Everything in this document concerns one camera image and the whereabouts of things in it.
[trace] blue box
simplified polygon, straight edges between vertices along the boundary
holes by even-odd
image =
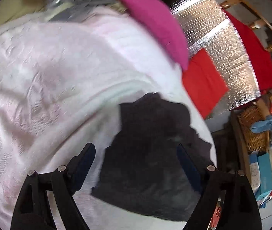
[[[259,201],[272,191],[272,170],[268,153],[258,156],[257,161],[260,168],[260,188],[256,192],[255,198]]]

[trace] turquoise tissue box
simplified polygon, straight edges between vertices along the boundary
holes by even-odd
[[[272,170],[268,153],[258,156],[257,161],[260,168],[260,188],[256,192],[255,198],[259,201],[272,191]]]

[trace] blue cloth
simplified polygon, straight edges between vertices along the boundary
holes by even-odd
[[[251,125],[250,131],[253,133],[261,133],[264,131],[272,131],[272,116],[268,115],[266,120],[255,122]]]

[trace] yellow fabric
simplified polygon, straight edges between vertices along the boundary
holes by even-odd
[[[46,0],[1,0],[0,25],[26,14],[42,11]]]

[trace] metal screw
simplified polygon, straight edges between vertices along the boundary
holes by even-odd
[[[211,172],[213,172],[213,171],[216,170],[216,168],[215,168],[213,165],[208,165],[208,166],[207,166],[207,169],[208,169],[209,171],[211,171]]]
[[[59,172],[65,171],[65,170],[66,170],[66,166],[65,166],[65,165],[60,165],[60,166],[57,168],[57,170],[58,170]]]
[[[243,170],[238,170],[237,174],[239,174],[240,176],[244,176],[244,171]]]
[[[29,176],[33,176],[33,175],[34,175],[34,173],[35,173],[35,171],[34,171],[34,170],[30,170],[30,171],[28,171],[28,175],[29,175]]]

